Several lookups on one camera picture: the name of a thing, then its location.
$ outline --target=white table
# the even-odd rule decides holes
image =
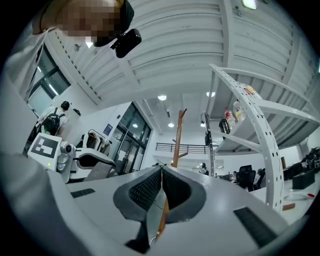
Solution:
[[[315,181],[310,186],[306,187],[305,189],[295,189],[293,190],[293,194],[313,194],[317,195],[320,190],[320,172],[315,174],[314,177]],[[292,179],[284,181],[284,197],[288,196],[292,190]],[[250,192],[256,198],[261,200],[262,202],[266,203],[266,188],[261,188],[255,191]],[[295,221],[299,220],[309,209],[311,204],[313,203],[314,199],[307,199],[307,200],[284,200],[283,205],[289,205],[295,203],[295,207],[290,210],[282,210],[280,212],[281,216],[287,221],[289,225],[294,223]]]

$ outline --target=white robot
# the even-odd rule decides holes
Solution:
[[[57,136],[39,133],[27,154],[45,169],[60,173],[64,183],[117,175],[115,162],[104,153],[92,148],[76,148]]]

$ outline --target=black backpack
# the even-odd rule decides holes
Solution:
[[[60,118],[65,116],[65,114],[57,115],[57,110],[58,108],[54,110],[54,113],[49,114],[42,123],[42,126],[44,127],[45,131],[49,132],[50,135],[53,136],[56,135],[60,127]]]

